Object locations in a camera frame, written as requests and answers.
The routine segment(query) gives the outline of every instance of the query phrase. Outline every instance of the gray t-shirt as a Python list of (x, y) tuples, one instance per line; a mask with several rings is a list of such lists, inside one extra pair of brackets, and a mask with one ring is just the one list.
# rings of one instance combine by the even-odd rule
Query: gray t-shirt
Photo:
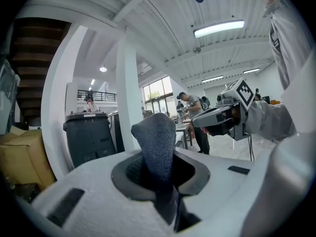
[[(199, 102), (199, 99), (197, 96), (194, 96), (194, 95), (191, 95), (188, 102), (187, 102), (187, 105), (190, 105), (191, 107), (193, 107), (195, 105), (196, 102)], [(199, 109), (198, 111), (195, 111), (195, 112), (190, 112), (189, 111), (189, 118), (192, 119), (194, 116), (200, 114), (203, 112), (203, 109)]]

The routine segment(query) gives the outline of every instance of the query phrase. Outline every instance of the white sleeve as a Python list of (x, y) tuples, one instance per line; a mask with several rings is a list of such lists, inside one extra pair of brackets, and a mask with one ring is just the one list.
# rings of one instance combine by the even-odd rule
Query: white sleeve
[(259, 134), (268, 140), (287, 137), (295, 131), (285, 105), (273, 106), (266, 101), (254, 101), (250, 105), (245, 125), (246, 132)]
[(272, 13), (269, 35), (280, 80), (286, 90), (305, 64), (313, 44), (307, 39), (292, 11), (282, 2)]

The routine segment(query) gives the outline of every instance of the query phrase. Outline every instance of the fluorescent light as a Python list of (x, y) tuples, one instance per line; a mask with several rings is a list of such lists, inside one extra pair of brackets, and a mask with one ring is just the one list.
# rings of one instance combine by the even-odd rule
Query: fluorescent light
[(259, 70), (259, 69), (252, 69), (252, 70), (244, 71), (243, 73), (244, 73), (244, 74), (247, 74), (247, 73), (255, 72), (255, 71), (258, 71), (258, 70)]
[(245, 25), (245, 21), (243, 20), (224, 22), (224, 23), (219, 23), (216, 25), (210, 25), (210, 26), (196, 29), (194, 30), (194, 35), (196, 36), (196, 38), (200, 38), (208, 34), (213, 34), (213, 33), (231, 30), (231, 29), (243, 28), (244, 25)]
[(223, 78), (223, 77), (224, 77), (224, 76), (214, 77), (214, 78), (210, 78), (210, 79), (203, 80), (202, 82), (214, 81), (214, 80), (217, 80), (217, 79), (221, 79), (221, 78)]

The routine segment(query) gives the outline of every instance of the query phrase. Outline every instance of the black pants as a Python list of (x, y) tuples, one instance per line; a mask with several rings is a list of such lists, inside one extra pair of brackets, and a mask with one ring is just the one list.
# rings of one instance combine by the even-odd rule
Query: black pants
[(209, 143), (207, 139), (207, 134), (204, 133), (199, 127), (194, 127), (193, 129), (200, 150), (203, 151), (206, 155), (209, 155)]

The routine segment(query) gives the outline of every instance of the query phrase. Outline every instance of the staircase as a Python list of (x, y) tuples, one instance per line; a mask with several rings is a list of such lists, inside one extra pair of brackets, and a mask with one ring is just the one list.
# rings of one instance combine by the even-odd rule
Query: staircase
[(68, 22), (47, 18), (14, 21), (10, 63), (21, 79), (17, 103), (26, 123), (40, 117), (48, 68), (69, 27)]

